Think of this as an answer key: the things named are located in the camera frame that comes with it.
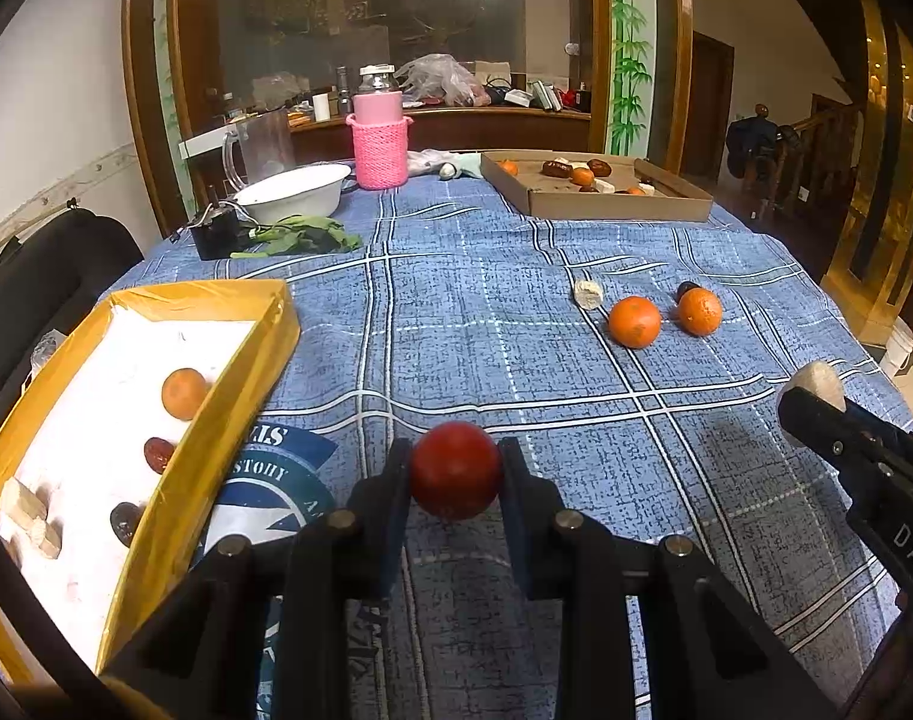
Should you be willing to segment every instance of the metal bolt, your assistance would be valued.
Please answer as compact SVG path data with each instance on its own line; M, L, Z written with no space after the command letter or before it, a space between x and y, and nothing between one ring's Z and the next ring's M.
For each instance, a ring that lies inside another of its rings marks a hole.
M557 528L563 528L565 531L575 531L583 524L583 515L573 509L561 509L554 514L554 522Z
M352 527L356 521L357 515L353 514L349 509L337 509L335 512L327 514L327 525L331 528L336 528L338 531Z
M676 555L676 557L687 557L690 552L693 552L693 541L685 536L680 536L679 533L668 536L663 545L666 547L666 552Z
M247 549L249 545L249 538L241 536L239 533L231 533L230 536L223 536L223 538L220 538L220 541L217 542L217 551L220 555L233 557L234 555L239 555L239 553L244 551L244 549Z

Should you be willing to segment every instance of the pink knitted cover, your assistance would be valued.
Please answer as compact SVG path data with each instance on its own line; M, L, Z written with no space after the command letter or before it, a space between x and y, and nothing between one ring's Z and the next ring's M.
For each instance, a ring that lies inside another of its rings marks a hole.
M407 183L407 127L405 116L393 124L360 124L352 113L346 122L353 129L353 155L357 181L364 189L391 189Z

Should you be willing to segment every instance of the white bowl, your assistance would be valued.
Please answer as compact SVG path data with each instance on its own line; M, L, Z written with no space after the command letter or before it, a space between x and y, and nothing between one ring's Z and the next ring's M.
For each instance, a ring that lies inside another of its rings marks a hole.
M348 165L309 165L271 175L237 192L237 203L261 224L294 214L328 217L340 205Z

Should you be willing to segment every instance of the black sofa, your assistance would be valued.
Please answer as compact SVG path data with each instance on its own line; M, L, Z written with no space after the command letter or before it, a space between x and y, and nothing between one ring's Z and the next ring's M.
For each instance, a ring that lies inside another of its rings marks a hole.
M0 256L0 426L20 397L29 358L47 331L68 334L97 298L143 259L127 228L67 210Z

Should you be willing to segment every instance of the pitcher handle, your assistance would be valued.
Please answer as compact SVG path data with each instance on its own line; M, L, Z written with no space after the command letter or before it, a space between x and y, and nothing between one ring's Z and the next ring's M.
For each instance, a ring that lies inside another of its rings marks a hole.
M226 173L226 180L230 182L235 190L240 191L247 186L237 169L233 164L233 145L239 141L239 134L236 130L228 129L223 133L223 172Z

